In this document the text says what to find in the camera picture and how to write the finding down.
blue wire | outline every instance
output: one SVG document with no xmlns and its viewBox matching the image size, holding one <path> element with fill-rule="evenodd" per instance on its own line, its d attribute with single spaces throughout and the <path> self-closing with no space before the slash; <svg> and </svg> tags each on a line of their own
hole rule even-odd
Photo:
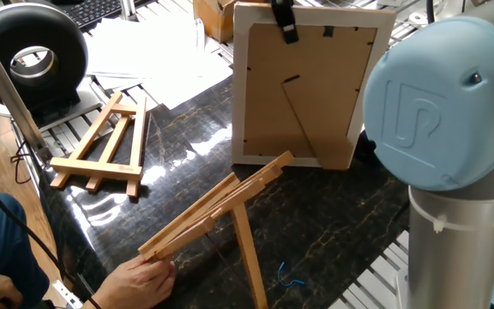
<svg viewBox="0 0 494 309">
<path fill-rule="evenodd" d="M 306 285 L 306 283 L 301 282 L 300 280 L 293 280 L 293 281 L 289 282 L 289 284 L 283 283 L 283 281 L 281 280 L 281 270 L 283 270 L 283 266 L 285 266 L 285 262 L 281 262 L 280 269 L 278 270 L 278 281 L 281 283 L 282 286 L 289 288 L 289 287 L 291 287 L 291 285 L 293 285 L 295 283 L 297 283 L 298 285 Z"/>
</svg>

metal pole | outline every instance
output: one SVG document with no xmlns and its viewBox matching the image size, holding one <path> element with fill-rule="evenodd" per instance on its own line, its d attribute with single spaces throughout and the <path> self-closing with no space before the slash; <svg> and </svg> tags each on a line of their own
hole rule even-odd
<svg viewBox="0 0 494 309">
<path fill-rule="evenodd" d="M 136 17 L 136 7 L 134 0 L 120 0 L 121 2 L 121 17 L 125 21 L 138 21 Z"/>
<path fill-rule="evenodd" d="M 16 124 L 20 128 L 22 135 L 26 141 L 30 144 L 33 151 L 43 161 L 47 161 L 51 158 L 51 152 L 47 148 L 41 133 L 37 125 L 34 123 L 30 111 L 22 102 L 22 99 L 18 92 L 16 92 L 15 86 L 7 76 L 5 69 L 0 63 L 0 99 L 9 109 L 9 112 Z"/>
<path fill-rule="evenodd" d="M 494 200 L 455 199 L 412 187 L 409 199 L 409 308 L 489 309 Z"/>
</svg>

black clip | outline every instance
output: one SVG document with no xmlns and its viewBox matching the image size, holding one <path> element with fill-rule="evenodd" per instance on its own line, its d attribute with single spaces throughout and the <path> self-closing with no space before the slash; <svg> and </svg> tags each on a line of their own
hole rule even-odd
<svg viewBox="0 0 494 309">
<path fill-rule="evenodd" d="M 283 31 L 283 37 L 287 44 L 298 41 L 295 14 L 292 12 L 292 0 L 272 0 L 272 11 L 278 26 Z"/>
</svg>

black cable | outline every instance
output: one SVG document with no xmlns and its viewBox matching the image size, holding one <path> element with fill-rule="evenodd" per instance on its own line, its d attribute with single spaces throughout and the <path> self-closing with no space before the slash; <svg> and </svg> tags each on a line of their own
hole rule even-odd
<svg viewBox="0 0 494 309">
<path fill-rule="evenodd" d="M 52 254 L 51 250 L 47 247 L 47 245 L 39 238 L 38 235 L 36 235 L 24 222 L 22 222 L 15 214 L 13 214 L 12 211 L 10 211 L 7 206 L 0 200 L 0 209 L 12 220 L 16 223 L 17 226 L 19 226 L 24 232 L 26 232 L 32 239 L 38 243 L 38 245 L 43 249 L 45 254 L 51 259 L 51 261 L 57 266 L 57 268 L 60 270 L 60 272 L 64 275 L 66 279 L 68 279 L 74 286 L 79 287 L 75 279 L 72 275 L 68 274 L 68 271 L 66 271 L 66 268 L 64 267 L 63 264 L 61 264 L 58 259 Z M 93 300 L 91 296 L 88 296 L 88 300 L 93 304 L 93 306 L 96 309 L 102 309 L 100 308 L 99 304 L 96 303 L 96 301 Z"/>
<path fill-rule="evenodd" d="M 426 0 L 426 18 L 428 18 L 428 24 L 434 22 L 434 0 Z"/>
<path fill-rule="evenodd" d="M 26 143 L 26 140 L 24 140 L 24 142 L 22 142 L 22 144 L 18 147 L 15 155 L 10 157 L 10 162 L 16 163 L 15 164 L 15 182 L 18 185 L 24 185 L 26 182 L 30 181 L 30 179 L 32 178 L 32 177 L 29 177 L 28 179 L 26 179 L 24 181 L 18 181 L 18 165 L 21 163 L 22 160 L 24 160 L 24 157 L 32 156 L 31 154 L 21 154 L 22 147 L 24 147 L 25 143 Z"/>
</svg>

paper stack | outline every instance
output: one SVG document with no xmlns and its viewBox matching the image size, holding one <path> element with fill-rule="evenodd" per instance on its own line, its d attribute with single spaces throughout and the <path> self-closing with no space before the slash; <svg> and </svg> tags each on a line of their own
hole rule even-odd
<svg viewBox="0 0 494 309">
<path fill-rule="evenodd" d="M 232 74 L 201 21 L 161 17 L 142 23 L 103 19 L 90 36 L 87 74 L 103 88 L 142 86 L 169 109 Z"/>
</svg>

